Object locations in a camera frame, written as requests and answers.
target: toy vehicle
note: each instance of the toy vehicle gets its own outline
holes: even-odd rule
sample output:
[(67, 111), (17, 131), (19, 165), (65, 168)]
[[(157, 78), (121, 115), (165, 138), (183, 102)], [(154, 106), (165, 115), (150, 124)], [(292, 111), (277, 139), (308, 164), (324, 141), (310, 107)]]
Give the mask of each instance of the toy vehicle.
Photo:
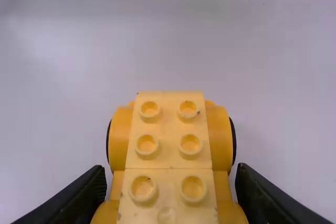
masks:
[(138, 93), (114, 114), (106, 147), (106, 201), (97, 165), (14, 223), (330, 223), (246, 164), (238, 165), (233, 202), (234, 124), (201, 92)]

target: white surface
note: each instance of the white surface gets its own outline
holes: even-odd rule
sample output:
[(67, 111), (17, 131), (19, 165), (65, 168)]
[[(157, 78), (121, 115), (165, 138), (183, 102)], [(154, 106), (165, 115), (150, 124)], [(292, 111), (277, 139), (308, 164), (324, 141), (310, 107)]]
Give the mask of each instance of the white surface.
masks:
[(0, 222), (108, 168), (114, 111), (155, 89), (227, 107), (236, 164), (336, 222), (335, 19), (336, 0), (0, 0)]

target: toy wheel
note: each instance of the toy wheel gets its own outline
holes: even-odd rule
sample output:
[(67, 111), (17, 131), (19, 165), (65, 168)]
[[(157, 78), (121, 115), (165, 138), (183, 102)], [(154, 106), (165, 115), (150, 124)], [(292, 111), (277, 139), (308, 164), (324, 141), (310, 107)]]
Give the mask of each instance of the toy wheel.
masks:
[(107, 157), (107, 163), (109, 163), (109, 164), (110, 164), (110, 161), (109, 161), (109, 136), (110, 136), (111, 122), (112, 122), (112, 119), (109, 123), (109, 126), (107, 127), (107, 134), (106, 134), (106, 157)]
[(233, 147), (233, 157), (232, 157), (232, 165), (235, 164), (236, 160), (236, 154), (237, 154), (237, 140), (236, 140), (236, 131), (235, 126), (233, 124), (233, 121), (230, 119), (230, 125), (231, 125), (231, 132), (232, 132), (232, 147)]

